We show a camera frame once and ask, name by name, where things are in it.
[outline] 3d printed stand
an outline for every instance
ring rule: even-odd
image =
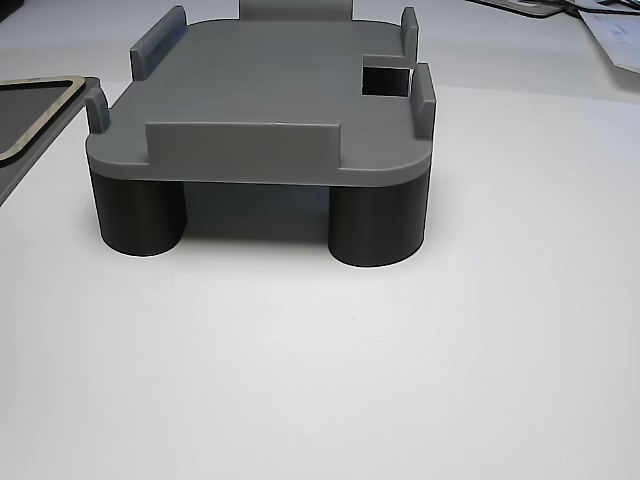
[[[111,110],[99,88],[86,96],[104,241],[171,249],[183,182],[324,185],[338,260],[411,256],[436,105],[417,50],[412,8],[400,26],[353,21],[352,0],[240,0],[239,20],[189,26],[173,8],[131,49],[133,83]]]

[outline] platform top surface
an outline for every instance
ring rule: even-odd
[[[430,159],[410,99],[362,94],[365,55],[404,53],[400,27],[380,22],[213,20],[190,25],[151,76],[111,109],[87,149],[147,163],[145,123],[341,124],[341,169],[388,170]]]

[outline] rectangular cutout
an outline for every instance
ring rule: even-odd
[[[408,97],[411,70],[404,68],[362,69],[362,94],[374,97]]]

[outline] side clip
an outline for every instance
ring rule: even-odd
[[[87,120],[89,121],[89,132],[100,134],[107,131],[111,125],[111,116],[107,105],[107,97],[100,86],[92,88],[84,97],[87,107]]]
[[[187,33],[187,14],[184,8],[173,7],[131,50],[131,75],[134,82],[149,78],[164,57]]]
[[[436,121],[436,94],[433,90],[429,65],[419,63],[411,82],[411,113],[416,138],[433,140]]]
[[[418,25],[418,17],[416,17],[416,11],[413,7],[407,7],[404,9],[404,12],[402,12],[400,35],[404,55],[411,62],[410,68],[415,68],[418,61],[420,26]]]

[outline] raised edge tab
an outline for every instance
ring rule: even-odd
[[[436,94],[433,90],[429,65],[419,63],[411,82],[411,113],[416,138],[433,140],[436,121]]]
[[[404,54],[411,62],[410,68],[414,68],[418,61],[420,26],[418,25],[418,17],[416,17],[416,11],[413,7],[405,8],[402,13],[400,35],[402,36],[402,49]]]
[[[131,74],[134,82],[149,78],[164,57],[187,32],[187,15],[173,7],[144,37],[131,47]]]
[[[147,122],[149,163],[202,178],[303,176],[340,166],[341,125]]]
[[[89,132],[100,134],[107,131],[111,125],[111,115],[107,105],[107,97],[100,86],[92,88],[84,97],[87,107],[87,121],[89,122]]]
[[[353,19],[353,0],[240,0],[240,20],[340,21]]]

